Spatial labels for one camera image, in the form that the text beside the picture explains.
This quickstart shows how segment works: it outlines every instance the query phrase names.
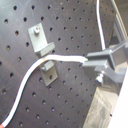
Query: metal mount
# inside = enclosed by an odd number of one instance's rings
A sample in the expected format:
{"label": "metal mount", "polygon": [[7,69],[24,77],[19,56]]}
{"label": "metal mount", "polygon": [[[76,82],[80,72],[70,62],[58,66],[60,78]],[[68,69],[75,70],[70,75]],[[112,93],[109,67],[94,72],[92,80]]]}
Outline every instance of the metal mount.
{"label": "metal mount", "polygon": [[117,65],[128,60],[127,42],[101,52],[89,53],[87,55],[89,61],[83,64],[85,73],[88,72],[89,78],[96,78],[99,86],[111,85],[117,94],[120,92],[126,69],[121,69],[118,73],[114,70]]}
{"label": "metal mount", "polygon": [[[38,59],[46,56],[55,48],[54,43],[47,43],[41,23],[29,28],[28,33],[32,42],[34,52]],[[40,65],[42,77],[46,86],[51,84],[58,77],[54,65],[54,61],[47,61],[46,63]]]}

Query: bolt head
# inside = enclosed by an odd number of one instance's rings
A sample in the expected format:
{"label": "bolt head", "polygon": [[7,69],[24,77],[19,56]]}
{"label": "bolt head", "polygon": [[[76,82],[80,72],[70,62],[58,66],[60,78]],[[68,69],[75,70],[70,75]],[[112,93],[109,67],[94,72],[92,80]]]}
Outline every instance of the bolt head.
{"label": "bolt head", "polygon": [[103,85],[103,74],[98,75],[95,80],[97,86],[101,87]]}

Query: screw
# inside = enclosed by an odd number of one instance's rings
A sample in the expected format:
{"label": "screw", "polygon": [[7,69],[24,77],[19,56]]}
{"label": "screw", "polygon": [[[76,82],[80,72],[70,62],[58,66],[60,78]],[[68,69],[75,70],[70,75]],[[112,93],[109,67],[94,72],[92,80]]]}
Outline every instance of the screw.
{"label": "screw", "polygon": [[96,77],[96,84],[98,85],[98,86],[102,86],[103,85],[103,77],[104,77],[104,75],[103,74],[99,74],[97,77]]}
{"label": "screw", "polygon": [[36,27],[34,28],[34,33],[37,35],[37,34],[39,34],[39,32],[40,32],[40,29],[39,29],[38,26],[36,26]]}
{"label": "screw", "polygon": [[44,66],[43,66],[41,69],[42,69],[43,71],[46,71],[46,67],[44,67]]}

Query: black perforated surface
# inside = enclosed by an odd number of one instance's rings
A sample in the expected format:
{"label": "black perforated surface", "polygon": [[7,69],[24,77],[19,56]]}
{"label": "black perforated surface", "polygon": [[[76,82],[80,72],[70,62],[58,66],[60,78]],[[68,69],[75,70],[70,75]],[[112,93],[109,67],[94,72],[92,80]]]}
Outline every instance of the black perforated surface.
{"label": "black perforated surface", "polygon": [[[101,50],[95,0],[0,0],[0,122],[7,117],[20,82],[36,61],[28,28],[42,23],[53,54],[83,55]],[[101,1],[106,46],[115,14]],[[8,128],[82,127],[96,89],[79,63],[56,63],[58,79],[46,87],[40,69],[31,75]]]}

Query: white cable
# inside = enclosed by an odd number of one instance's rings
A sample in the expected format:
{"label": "white cable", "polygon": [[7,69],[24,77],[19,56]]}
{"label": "white cable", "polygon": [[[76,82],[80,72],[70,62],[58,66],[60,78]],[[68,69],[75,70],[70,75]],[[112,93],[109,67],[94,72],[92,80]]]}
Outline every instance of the white cable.
{"label": "white cable", "polygon": [[45,61],[48,60],[55,60],[55,61],[66,61],[66,62],[80,62],[80,63],[84,63],[85,61],[87,61],[87,59],[85,57],[82,56],[61,56],[61,55],[47,55],[44,58],[41,58],[39,60],[37,60],[27,71],[27,73],[25,74],[21,84],[20,84],[20,88],[18,90],[17,96],[16,96],[16,100],[13,104],[13,107],[8,115],[8,117],[5,119],[5,121],[2,123],[1,126],[3,126],[4,128],[10,123],[10,121],[12,120],[17,107],[19,105],[23,90],[25,88],[26,82],[28,80],[28,78],[30,77],[30,75],[32,74],[32,72],[42,63],[44,63]]}
{"label": "white cable", "polygon": [[102,50],[104,50],[106,48],[105,48],[105,39],[104,39],[104,34],[103,34],[103,29],[102,29],[101,19],[100,19],[100,0],[97,0],[96,13],[97,13],[97,22],[98,22],[98,27],[100,32],[101,46],[102,46]]}

